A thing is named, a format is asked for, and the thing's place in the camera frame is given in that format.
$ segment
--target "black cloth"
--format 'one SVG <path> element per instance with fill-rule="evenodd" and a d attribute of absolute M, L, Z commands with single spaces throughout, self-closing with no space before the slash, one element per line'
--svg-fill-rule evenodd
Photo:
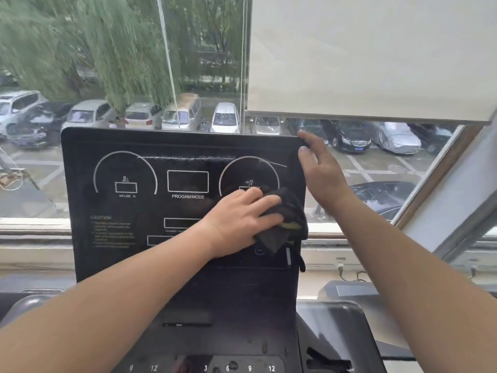
<path fill-rule="evenodd" d="M 264 194 L 264 196 L 267 195 L 278 195 L 281 197 L 281 204 L 271 207 L 262 215 L 279 213 L 284 217 L 284 220 L 281 224 L 257 234 L 255 240 L 264 245 L 272 254 L 275 254 L 285 243 L 289 242 L 290 253 L 299 263 L 301 272 L 305 272 L 304 260 L 294 243 L 307 239 L 309 233 L 304 206 L 288 188 L 280 188 Z"/>

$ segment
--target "semicircle gauge outline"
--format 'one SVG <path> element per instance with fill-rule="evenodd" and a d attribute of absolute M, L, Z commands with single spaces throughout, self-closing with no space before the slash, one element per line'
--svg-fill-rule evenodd
<path fill-rule="evenodd" d="M 98 192 L 98 188 L 96 187 L 96 171 L 98 170 L 98 167 L 100 166 L 100 164 L 103 162 L 104 159 L 114 155 L 114 154 L 118 154 L 118 153 L 128 153 L 128 154 L 131 154 L 133 156 L 136 156 L 136 158 L 140 158 L 142 159 L 150 168 L 150 170 L 152 170 L 152 174 L 154 175 L 154 179 L 156 181 L 156 189 L 154 191 L 154 195 L 157 195 L 157 189 L 158 189 L 158 181 L 157 181 L 157 174 L 155 172 L 155 170 L 153 169 L 152 165 L 145 159 L 143 158 L 142 156 L 136 154 L 136 153 L 133 153 L 133 152 L 129 152 L 127 150 L 117 150 L 115 152 L 111 152 L 105 156 L 103 156 L 100 161 L 98 161 L 98 163 L 96 164 L 95 166 L 95 170 L 93 171 L 93 186 L 95 187 L 95 192 Z"/>
<path fill-rule="evenodd" d="M 238 157 L 238 158 L 235 158 L 232 162 L 228 163 L 226 165 L 226 167 L 224 168 L 224 170 L 222 171 L 221 173 L 221 176 L 219 177 L 219 195 L 222 197 L 223 196 L 223 193 L 221 192 L 221 181 L 223 180 L 223 175 L 225 173 L 225 171 L 230 167 L 230 165 L 236 161 L 239 161 L 239 160 L 242 160 L 244 158 L 255 158 L 259 161 L 262 161 L 266 164 L 269 165 L 269 167 L 273 170 L 274 172 L 274 175 L 276 175 L 276 180 L 278 181 L 278 189 L 280 187 L 280 182 L 279 182 L 279 176 L 278 176 L 278 173 L 276 172 L 276 169 L 274 168 L 274 166 L 271 164 L 271 162 L 269 162 L 268 160 L 265 160 L 264 158 L 261 158 L 261 157 L 257 157 L 257 156 L 242 156 L 242 157 Z"/>

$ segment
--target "left hand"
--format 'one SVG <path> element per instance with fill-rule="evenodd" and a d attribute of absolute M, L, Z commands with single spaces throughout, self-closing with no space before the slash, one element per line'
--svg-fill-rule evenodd
<path fill-rule="evenodd" d="M 192 228 L 202 232 L 212 249 L 212 257 L 236 253 L 254 243 L 254 235 L 283 222 L 283 216 L 272 213 L 260 216 L 281 203 L 277 195 L 264 196 L 257 187 L 237 190 L 222 198 Z"/>

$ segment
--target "glass pane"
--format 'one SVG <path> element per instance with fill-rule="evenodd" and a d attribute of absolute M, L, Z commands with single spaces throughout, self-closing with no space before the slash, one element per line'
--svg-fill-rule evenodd
<path fill-rule="evenodd" d="M 454 127 L 246 116 L 251 4 L 0 1 L 9 16 L 0 18 L 0 184 L 21 183 L 47 206 L 31 210 L 25 194 L 0 189 L 0 217 L 68 217 L 60 131 L 84 125 L 275 139 L 304 129 L 325 141 L 354 192 L 393 218 Z M 309 222 L 333 222 L 309 193 L 305 210 Z"/>

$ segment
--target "black car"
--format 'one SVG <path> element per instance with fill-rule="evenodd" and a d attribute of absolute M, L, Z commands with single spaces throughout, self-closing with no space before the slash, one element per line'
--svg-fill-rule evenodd
<path fill-rule="evenodd" d="M 60 142 L 61 126 L 74 103 L 44 102 L 29 110 L 17 124 L 9 125 L 7 138 L 19 147 L 36 148 Z"/>
<path fill-rule="evenodd" d="M 416 185 L 406 181 L 376 181 L 349 187 L 367 206 L 392 221 Z"/>
<path fill-rule="evenodd" d="M 328 140 L 336 150 L 364 153 L 371 146 L 367 125 L 360 122 L 321 120 Z"/>
<path fill-rule="evenodd" d="M 317 119 L 287 119 L 287 128 L 290 134 L 296 136 L 298 130 L 306 131 L 321 137 L 325 144 L 328 145 L 328 137 L 326 137 L 325 130 L 321 125 L 321 121 Z"/>
<path fill-rule="evenodd" d="M 409 124 L 411 131 L 421 140 L 421 146 L 433 155 L 438 155 L 455 131 L 453 126 L 435 124 Z"/>

